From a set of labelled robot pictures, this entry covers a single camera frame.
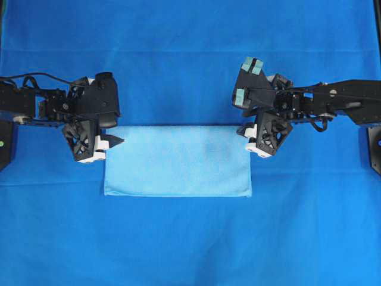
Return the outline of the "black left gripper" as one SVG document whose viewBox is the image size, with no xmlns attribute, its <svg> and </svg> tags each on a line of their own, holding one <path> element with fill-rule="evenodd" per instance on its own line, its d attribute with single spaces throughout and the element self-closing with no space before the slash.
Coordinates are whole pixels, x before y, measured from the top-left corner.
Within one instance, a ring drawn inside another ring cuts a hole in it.
<svg viewBox="0 0 381 286">
<path fill-rule="evenodd" d="M 69 92 L 70 88 L 65 96 L 64 104 L 68 105 L 68 110 L 65 112 L 66 119 L 62 132 L 74 160 L 78 163 L 105 160 L 106 150 L 123 143 L 124 139 L 114 135 L 102 134 L 103 129 L 99 127 L 96 119 L 76 115 L 74 100 Z"/>
</svg>

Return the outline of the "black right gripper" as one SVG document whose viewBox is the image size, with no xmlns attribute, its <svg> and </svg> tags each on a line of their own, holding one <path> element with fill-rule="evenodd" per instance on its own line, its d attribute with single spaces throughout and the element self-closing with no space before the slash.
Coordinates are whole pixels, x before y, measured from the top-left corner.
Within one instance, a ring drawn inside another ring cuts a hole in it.
<svg viewBox="0 0 381 286">
<path fill-rule="evenodd" d="M 292 131 L 293 83 L 280 74 L 267 77 L 276 90 L 273 108 L 254 107 L 242 110 L 244 117 L 255 117 L 251 123 L 240 126 L 236 133 L 249 139 L 246 150 L 267 158 L 275 155 Z"/>
</svg>

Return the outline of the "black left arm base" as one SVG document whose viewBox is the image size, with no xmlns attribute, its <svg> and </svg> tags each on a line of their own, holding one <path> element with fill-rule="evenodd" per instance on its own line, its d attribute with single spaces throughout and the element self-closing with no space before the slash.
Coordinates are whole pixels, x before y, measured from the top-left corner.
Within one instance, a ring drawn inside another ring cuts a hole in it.
<svg viewBox="0 0 381 286">
<path fill-rule="evenodd" d="M 3 171 L 14 157 L 15 127 L 13 122 L 1 120 L 1 171 Z"/>
</svg>

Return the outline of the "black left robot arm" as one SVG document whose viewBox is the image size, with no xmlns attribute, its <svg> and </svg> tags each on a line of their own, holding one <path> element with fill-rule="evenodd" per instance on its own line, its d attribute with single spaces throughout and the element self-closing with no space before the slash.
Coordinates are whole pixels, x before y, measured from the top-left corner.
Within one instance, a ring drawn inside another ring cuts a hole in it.
<svg viewBox="0 0 381 286">
<path fill-rule="evenodd" d="M 123 143 L 108 135 L 120 117 L 117 83 L 110 72 L 70 82 L 67 91 L 42 89 L 35 74 L 1 79 L 1 168 L 7 167 L 16 146 L 18 125 L 62 128 L 74 160 L 92 163 L 106 158 L 106 151 Z"/>
</svg>

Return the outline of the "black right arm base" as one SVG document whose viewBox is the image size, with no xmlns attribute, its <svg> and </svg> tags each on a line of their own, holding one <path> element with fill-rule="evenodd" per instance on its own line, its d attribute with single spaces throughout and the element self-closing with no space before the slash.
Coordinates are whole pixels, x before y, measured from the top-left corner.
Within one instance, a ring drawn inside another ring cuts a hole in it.
<svg viewBox="0 0 381 286">
<path fill-rule="evenodd" d="M 380 126 L 372 126 L 367 128 L 368 154 L 370 157 L 370 166 L 378 174 L 381 174 L 380 169 Z"/>
</svg>

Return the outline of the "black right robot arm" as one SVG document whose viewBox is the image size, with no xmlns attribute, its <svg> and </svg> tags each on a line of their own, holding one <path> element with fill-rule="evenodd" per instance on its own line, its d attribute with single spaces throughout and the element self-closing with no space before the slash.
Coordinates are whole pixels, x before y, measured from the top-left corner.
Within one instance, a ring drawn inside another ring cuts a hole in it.
<svg viewBox="0 0 381 286">
<path fill-rule="evenodd" d="M 261 158 L 274 156 L 297 124 L 327 130 L 336 116 L 348 116 L 356 125 L 380 124 L 380 81 L 345 80 L 295 87 L 281 76 L 239 75 L 233 106 L 244 117 L 254 117 L 236 133 L 248 139 L 245 148 Z"/>
</svg>

